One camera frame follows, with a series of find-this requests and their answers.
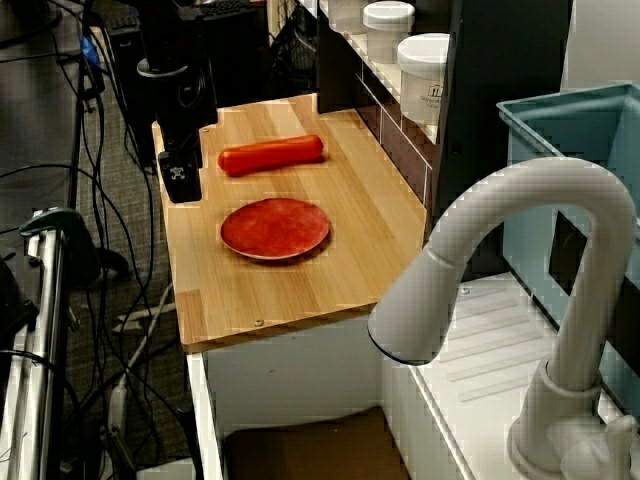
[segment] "carrot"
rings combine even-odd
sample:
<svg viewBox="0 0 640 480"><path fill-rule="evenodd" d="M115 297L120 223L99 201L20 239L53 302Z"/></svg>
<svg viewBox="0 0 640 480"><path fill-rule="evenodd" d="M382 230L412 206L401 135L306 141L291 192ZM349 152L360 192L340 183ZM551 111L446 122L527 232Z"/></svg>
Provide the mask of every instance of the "carrot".
<svg viewBox="0 0 640 480"><path fill-rule="evenodd" d="M218 166L230 177L239 177L292 164L322 162L322 149L317 135L254 143L225 148L218 155Z"/></svg>

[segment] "label on jar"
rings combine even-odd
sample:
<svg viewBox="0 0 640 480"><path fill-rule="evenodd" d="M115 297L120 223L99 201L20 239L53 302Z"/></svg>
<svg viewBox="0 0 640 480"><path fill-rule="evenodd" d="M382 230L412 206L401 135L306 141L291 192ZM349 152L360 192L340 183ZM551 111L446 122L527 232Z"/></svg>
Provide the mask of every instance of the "label on jar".
<svg viewBox="0 0 640 480"><path fill-rule="evenodd" d="M427 94L420 95L420 100L426 103L427 108L440 108L442 90L442 85L439 83L431 84L427 87Z"/></svg>

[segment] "red plate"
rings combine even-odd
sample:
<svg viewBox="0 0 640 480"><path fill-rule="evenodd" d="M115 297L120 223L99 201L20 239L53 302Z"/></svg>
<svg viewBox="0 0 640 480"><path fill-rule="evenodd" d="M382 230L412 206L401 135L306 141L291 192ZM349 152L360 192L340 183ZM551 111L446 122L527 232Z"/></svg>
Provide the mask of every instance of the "red plate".
<svg viewBox="0 0 640 480"><path fill-rule="evenodd" d="M290 198L267 198L229 215L220 228L231 250L260 260L295 257L316 247L329 233L320 208Z"/></svg>

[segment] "jar lid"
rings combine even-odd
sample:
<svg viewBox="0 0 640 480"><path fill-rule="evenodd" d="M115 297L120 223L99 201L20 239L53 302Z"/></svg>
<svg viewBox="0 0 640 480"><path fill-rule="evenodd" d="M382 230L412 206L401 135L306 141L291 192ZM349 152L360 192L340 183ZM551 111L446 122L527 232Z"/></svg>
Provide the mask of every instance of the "jar lid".
<svg viewBox="0 0 640 480"><path fill-rule="evenodd" d="M447 63L449 35L425 33L404 39L398 44L400 69L421 78L442 75Z"/></svg>
<svg viewBox="0 0 640 480"><path fill-rule="evenodd" d="M389 32L409 32L413 25L416 9L405 2L382 1L364 7L363 23L374 30Z"/></svg>

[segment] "white faucet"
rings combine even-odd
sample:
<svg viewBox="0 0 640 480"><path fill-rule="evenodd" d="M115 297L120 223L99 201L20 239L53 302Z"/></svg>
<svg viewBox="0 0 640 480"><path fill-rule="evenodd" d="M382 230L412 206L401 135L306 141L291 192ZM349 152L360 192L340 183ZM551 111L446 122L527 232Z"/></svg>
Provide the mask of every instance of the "white faucet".
<svg viewBox="0 0 640 480"><path fill-rule="evenodd" d="M539 158L476 183L444 213L429 243L378 302L369 334L394 360L432 361L480 241L512 213L553 204L585 210L591 233L551 356L540 362L509 432L509 456L531 480L640 480L635 419L605 428L597 414L598 367L636 225L629 192L606 169L575 158Z"/></svg>

